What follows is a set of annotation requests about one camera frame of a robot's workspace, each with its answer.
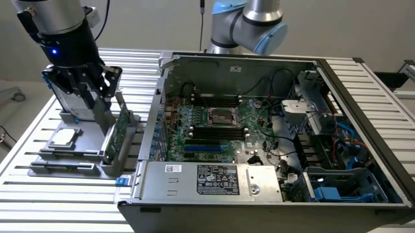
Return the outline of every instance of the slotted metal surface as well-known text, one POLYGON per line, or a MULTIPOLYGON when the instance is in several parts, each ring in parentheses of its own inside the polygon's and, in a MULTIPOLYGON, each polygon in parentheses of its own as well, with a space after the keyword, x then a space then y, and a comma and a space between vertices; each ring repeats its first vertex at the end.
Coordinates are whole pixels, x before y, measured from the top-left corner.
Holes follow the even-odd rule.
MULTIPOLYGON (((125 69, 121 87, 129 108, 142 116, 142 122, 126 163, 126 174, 135 169, 150 104, 159 78, 161 53, 141 50, 101 49, 107 65, 125 69)), ((380 133, 394 148, 412 175, 415 175, 414 127, 390 102, 384 91, 374 88, 373 77, 347 58, 330 58, 329 63, 380 133)), ((50 100, 14 150, 0 164, 0 232, 134 232, 118 211, 115 200, 130 195, 130 188, 117 188, 113 180, 29 177, 29 165, 37 159, 61 123, 61 105, 50 100)), ((381 228, 374 233, 413 232, 409 227, 381 228)))

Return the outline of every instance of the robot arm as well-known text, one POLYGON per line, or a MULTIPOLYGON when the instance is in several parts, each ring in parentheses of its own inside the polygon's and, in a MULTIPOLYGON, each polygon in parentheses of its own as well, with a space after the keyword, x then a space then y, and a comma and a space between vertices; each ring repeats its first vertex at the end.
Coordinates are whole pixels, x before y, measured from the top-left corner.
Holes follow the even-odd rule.
POLYGON ((241 46, 270 55, 282 44, 287 24, 279 0, 223 0, 214 5, 209 53, 241 54, 241 46))
MULTIPOLYGON (((91 32, 91 26, 99 22, 97 10, 82 7, 79 0, 13 2, 19 20, 51 62, 43 76, 66 112, 79 120, 97 120, 110 111, 122 74, 122 68, 107 67, 99 57, 91 32)), ((110 124, 101 124, 105 133, 110 124)))

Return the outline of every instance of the light blue robot joint cap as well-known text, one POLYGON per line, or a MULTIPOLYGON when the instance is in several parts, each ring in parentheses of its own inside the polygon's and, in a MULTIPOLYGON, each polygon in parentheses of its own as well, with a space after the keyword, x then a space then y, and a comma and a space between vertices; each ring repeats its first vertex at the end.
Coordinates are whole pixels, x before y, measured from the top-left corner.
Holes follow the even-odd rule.
POLYGON ((235 11, 249 4, 249 0, 222 0, 214 4, 213 14, 235 11))
POLYGON ((258 43, 254 53, 259 55, 270 55, 275 52, 281 46, 289 32, 289 25, 279 23, 265 35, 258 43))

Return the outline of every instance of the white floor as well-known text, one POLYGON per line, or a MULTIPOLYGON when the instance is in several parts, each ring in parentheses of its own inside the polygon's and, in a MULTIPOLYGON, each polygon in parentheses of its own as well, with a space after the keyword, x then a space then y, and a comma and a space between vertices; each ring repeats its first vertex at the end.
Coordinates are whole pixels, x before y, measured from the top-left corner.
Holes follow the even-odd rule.
MULTIPOLYGON (((26 94, 26 101, 15 102, 7 100, 0 102, 0 125, 7 129, 13 137, 19 140, 45 104, 50 100, 53 91, 45 82, 11 82, 0 80, 0 90, 15 86, 21 87, 26 94)), ((7 151, 0 148, 0 162, 6 156, 7 151)))

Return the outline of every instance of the power supply label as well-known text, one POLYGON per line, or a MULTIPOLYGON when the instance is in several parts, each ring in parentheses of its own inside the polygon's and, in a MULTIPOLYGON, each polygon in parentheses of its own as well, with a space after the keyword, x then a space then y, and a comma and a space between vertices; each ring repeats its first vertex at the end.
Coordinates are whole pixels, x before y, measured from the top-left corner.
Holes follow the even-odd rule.
POLYGON ((237 166, 198 165, 201 195, 239 195, 237 166))

